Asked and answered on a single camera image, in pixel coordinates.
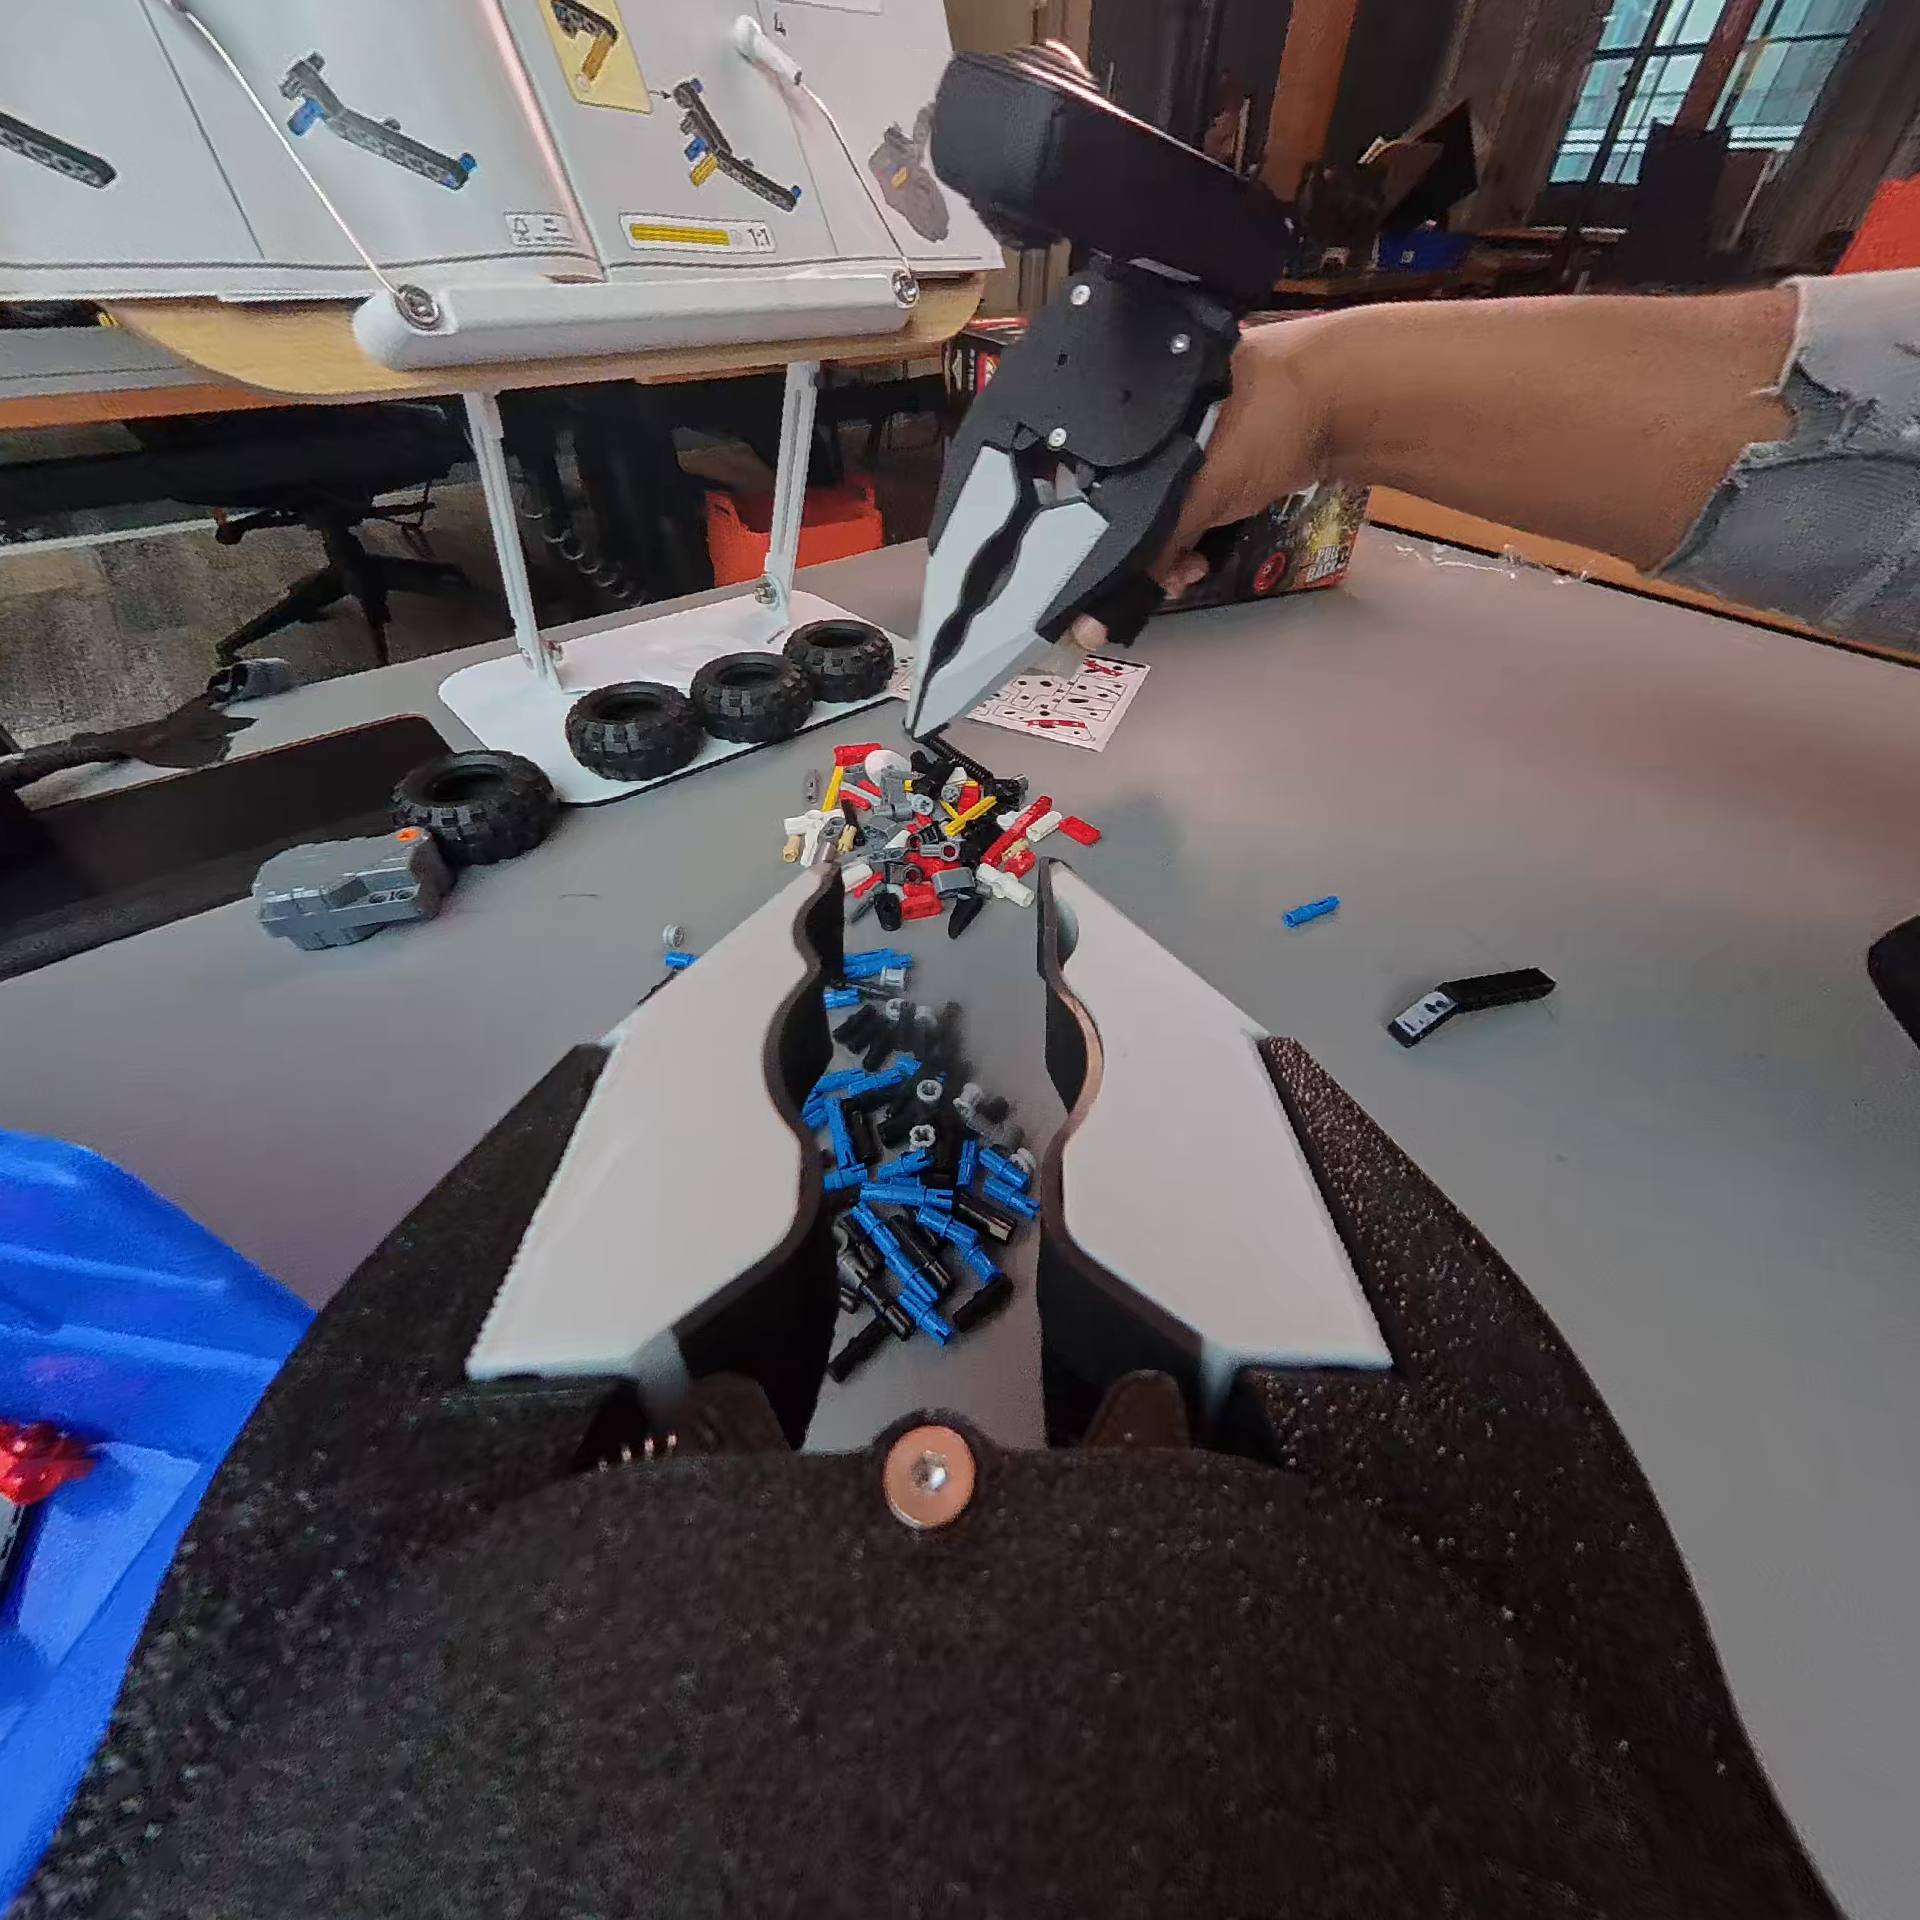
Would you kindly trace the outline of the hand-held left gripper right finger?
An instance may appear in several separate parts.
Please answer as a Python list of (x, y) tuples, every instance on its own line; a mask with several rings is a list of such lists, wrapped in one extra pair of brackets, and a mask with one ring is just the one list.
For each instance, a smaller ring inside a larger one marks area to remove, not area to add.
[(1384, 1377), (1354, 1225), (1266, 1029), (1060, 860), (1037, 969), (1066, 1109), (1037, 1178), (1048, 1419), (1082, 1431), (1159, 1373), (1212, 1437), (1248, 1373)]

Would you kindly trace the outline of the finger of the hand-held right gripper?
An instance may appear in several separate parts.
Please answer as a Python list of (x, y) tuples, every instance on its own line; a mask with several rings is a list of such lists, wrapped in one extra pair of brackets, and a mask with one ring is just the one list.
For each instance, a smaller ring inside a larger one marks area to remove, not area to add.
[(904, 705), (911, 738), (931, 738), (971, 712), (1031, 651), (1032, 621), (1015, 599), (1000, 605), (1018, 588), (1027, 495), (1015, 458), (983, 449), (927, 544)]
[(979, 705), (1044, 653), (1046, 640), (1040, 636), (1040, 625), (1048, 618), (1048, 608), (1063, 588), (1072, 583), (1077, 570), (1092, 555), (1104, 532), (1106, 521), (1083, 499), (1055, 503), (1024, 521), (1015, 561), (1018, 585), (998, 604), (1019, 604), (1021, 616), (1031, 619), (1032, 645), (1024, 661)]

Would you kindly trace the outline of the pile of mixed toy bricks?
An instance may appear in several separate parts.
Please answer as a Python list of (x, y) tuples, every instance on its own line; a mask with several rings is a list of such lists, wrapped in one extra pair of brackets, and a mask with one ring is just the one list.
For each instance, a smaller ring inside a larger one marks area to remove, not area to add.
[(940, 922), (950, 938), (990, 905), (1029, 911), (1043, 858), (1095, 848), (1102, 831), (1015, 776), (962, 752), (877, 741), (831, 751), (784, 818), (781, 860), (837, 868), (850, 922), (885, 931)]

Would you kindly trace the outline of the person's right forearm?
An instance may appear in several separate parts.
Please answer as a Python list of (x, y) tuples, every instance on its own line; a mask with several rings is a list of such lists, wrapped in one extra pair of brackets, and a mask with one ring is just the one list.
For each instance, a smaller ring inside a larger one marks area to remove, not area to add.
[(1323, 347), (1334, 474), (1916, 656), (1916, 271), (1382, 305)]

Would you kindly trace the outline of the person's right hand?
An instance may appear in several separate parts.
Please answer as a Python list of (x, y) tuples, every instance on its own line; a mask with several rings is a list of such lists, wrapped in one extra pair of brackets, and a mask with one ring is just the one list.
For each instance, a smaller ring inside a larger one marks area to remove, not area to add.
[(1342, 451), (1340, 352), (1358, 311), (1251, 327), (1232, 355), (1232, 392), (1215, 410), (1205, 461), (1162, 554), (1136, 578), (1142, 612), (1187, 596), (1208, 572), (1203, 543), (1310, 490), (1366, 490)]

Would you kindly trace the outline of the sticker sheet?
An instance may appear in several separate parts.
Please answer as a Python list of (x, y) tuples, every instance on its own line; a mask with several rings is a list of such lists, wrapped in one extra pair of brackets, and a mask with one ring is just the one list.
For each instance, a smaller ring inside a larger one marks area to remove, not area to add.
[(1147, 663), (1086, 656), (1070, 677), (1027, 673), (1005, 682), (967, 721), (1082, 752), (1104, 752), (1147, 677)]

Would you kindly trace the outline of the black toy tire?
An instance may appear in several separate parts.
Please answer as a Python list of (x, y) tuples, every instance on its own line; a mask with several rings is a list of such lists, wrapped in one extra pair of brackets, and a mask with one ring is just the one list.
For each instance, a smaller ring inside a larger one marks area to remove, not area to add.
[(813, 712), (810, 674), (776, 653), (706, 661), (688, 687), (701, 729), (723, 743), (763, 748), (805, 729)]
[(671, 778), (704, 751), (704, 725), (691, 697), (658, 682), (620, 682), (584, 692), (567, 709), (571, 756), (610, 783)]
[(816, 705), (875, 699), (896, 674), (896, 647), (887, 632), (850, 616), (797, 627), (784, 640), (781, 656), (802, 673)]
[(448, 864), (494, 866), (538, 851), (555, 831), (559, 793), (514, 752), (448, 752), (418, 763), (390, 795), (397, 827), (427, 832)]

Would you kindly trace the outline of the pile of blue black pins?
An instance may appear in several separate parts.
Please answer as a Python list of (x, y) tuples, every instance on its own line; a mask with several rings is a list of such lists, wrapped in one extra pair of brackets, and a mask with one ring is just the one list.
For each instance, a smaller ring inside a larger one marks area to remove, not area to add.
[(823, 987), (831, 1057), (802, 1101), (818, 1147), (848, 1386), (907, 1345), (938, 1353), (1005, 1314), (1040, 1225), (1040, 1160), (973, 1069), (965, 1012), (918, 995), (899, 945), (855, 948)]

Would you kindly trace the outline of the background work table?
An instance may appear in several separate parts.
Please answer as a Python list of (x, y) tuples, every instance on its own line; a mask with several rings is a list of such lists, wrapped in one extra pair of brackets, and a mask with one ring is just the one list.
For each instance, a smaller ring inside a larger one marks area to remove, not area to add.
[(1366, 305), (1469, 297), (1535, 297), (1586, 283), (1624, 240), (1622, 226), (1503, 226), (1442, 233), (1432, 226), (1382, 239), (1365, 272), (1278, 280), (1275, 313), (1331, 313)]

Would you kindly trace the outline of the white book stand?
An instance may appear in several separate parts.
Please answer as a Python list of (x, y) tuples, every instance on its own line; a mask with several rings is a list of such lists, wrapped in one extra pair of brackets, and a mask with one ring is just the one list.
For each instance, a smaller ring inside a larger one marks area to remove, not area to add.
[[(584, 692), (620, 682), (686, 691), (706, 661), (779, 656), (797, 627), (843, 616), (796, 591), (823, 363), (902, 363), (938, 347), (973, 316), (983, 274), (546, 281), (470, 287), (448, 305), (405, 283), (360, 299), (189, 297), (131, 316), (152, 322), (158, 345), (277, 401), (461, 397), (519, 661), (460, 669), (438, 696), (482, 745), (538, 759), (570, 802), (598, 802), (655, 780), (610, 783), (571, 756), (564, 717)], [(635, 397), (642, 380), (730, 373), (779, 373), (784, 381), (773, 532), (756, 580), (682, 612), (613, 616), (570, 640), (543, 632), (514, 527), (499, 395), (624, 375)]]

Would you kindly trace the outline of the grey toy motor block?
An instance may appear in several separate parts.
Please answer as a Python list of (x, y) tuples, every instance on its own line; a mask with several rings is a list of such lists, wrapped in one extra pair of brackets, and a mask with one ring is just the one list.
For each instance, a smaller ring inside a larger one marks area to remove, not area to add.
[(282, 851), (248, 892), (271, 938), (315, 954), (431, 922), (452, 882), (438, 843), (424, 831), (397, 827)]

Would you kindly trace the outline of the blue plastic bin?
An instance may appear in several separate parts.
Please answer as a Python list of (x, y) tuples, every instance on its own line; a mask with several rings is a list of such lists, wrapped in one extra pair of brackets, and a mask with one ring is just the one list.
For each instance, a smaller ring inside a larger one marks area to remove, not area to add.
[(104, 1737), (187, 1522), (312, 1312), (99, 1154), (2, 1136), (2, 1419), (95, 1465), (2, 1500), (2, 1896)]

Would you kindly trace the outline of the black office chair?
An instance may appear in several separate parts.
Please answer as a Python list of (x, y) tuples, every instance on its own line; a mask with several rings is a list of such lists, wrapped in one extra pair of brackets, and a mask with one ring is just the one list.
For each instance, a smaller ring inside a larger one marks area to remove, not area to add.
[(219, 643), (214, 656), (223, 667), (343, 602), (359, 605), (375, 663), (387, 665), (394, 592), (468, 591), (455, 564), (383, 559), (356, 535), (363, 521), (395, 521), (395, 511), (376, 505), (382, 496), (431, 490), (464, 460), (466, 436), (436, 401), (158, 416), (131, 421), (127, 431), (159, 460), (170, 499), (223, 514), (219, 544), (279, 527), (320, 537), (325, 564)]

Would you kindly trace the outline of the red toy part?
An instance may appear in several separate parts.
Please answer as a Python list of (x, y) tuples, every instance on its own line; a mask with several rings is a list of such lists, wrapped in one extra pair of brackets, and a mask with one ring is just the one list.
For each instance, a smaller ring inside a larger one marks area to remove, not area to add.
[(2, 1500), (12, 1507), (38, 1505), (93, 1465), (88, 1445), (55, 1425), (2, 1419)]

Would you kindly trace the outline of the building instruction booklet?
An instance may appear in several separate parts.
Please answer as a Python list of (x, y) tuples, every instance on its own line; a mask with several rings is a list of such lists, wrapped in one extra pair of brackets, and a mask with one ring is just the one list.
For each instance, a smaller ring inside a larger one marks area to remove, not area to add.
[(4, 299), (994, 272), (944, 5), (4, 2)]

